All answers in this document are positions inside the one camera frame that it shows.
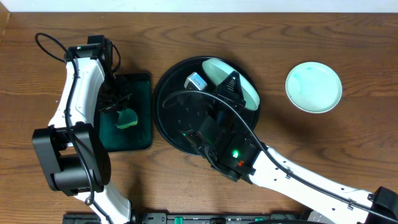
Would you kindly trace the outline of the green sponge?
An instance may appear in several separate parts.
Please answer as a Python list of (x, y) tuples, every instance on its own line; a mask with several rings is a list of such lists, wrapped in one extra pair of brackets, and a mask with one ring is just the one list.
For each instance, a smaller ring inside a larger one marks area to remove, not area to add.
[(118, 111), (118, 121), (116, 127), (119, 129), (126, 129), (131, 126), (135, 126), (138, 123), (138, 117), (134, 110), (130, 108), (125, 108)]

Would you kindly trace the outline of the mint green plate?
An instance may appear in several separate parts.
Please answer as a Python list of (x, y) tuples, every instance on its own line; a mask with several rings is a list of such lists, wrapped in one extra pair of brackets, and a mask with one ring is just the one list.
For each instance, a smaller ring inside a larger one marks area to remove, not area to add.
[(343, 85), (332, 68), (319, 62), (304, 62), (288, 73), (285, 92), (300, 110), (320, 114), (332, 110), (340, 102)]
[(256, 111), (260, 105), (260, 97), (255, 88), (244, 78), (235, 68), (226, 62), (210, 58), (202, 63), (202, 68), (207, 77), (216, 86), (225, 84), (231, 91), (235, 91), (238, 96), (242, 96), (246, 102), (245, 108)]

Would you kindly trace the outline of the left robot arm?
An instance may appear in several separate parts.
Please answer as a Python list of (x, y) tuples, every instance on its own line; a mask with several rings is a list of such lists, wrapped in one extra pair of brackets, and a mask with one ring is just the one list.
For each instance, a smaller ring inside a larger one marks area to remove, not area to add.
[(45, 179), (51, 190), (84, 202), (101, 223), (135, 223), (131, 201), (111, 181), (111, 161), (97, 127), (101, 112), (124, 109), (130, 96), (114, 76), (117, 48), (103, 35), (61, 48), (67, 69), (62, 97), (48, 126), (32, 135)]

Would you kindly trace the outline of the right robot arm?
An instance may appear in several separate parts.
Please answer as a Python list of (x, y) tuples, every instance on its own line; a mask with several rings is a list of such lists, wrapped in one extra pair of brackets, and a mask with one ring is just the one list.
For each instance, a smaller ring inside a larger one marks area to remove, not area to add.
[(259, 108), (259, 95), (237, 71), (205, 72), (215, 91), (193, 72), (183, 77), (178, 104), (192, 106), (198, 126), (182, 130), (194, 150), (225, 177), (274, 190), (321, 213), (333, 223), (397, 223), (397, 194), (341, 185), (288, 160), (260, 142), (241, 116)]

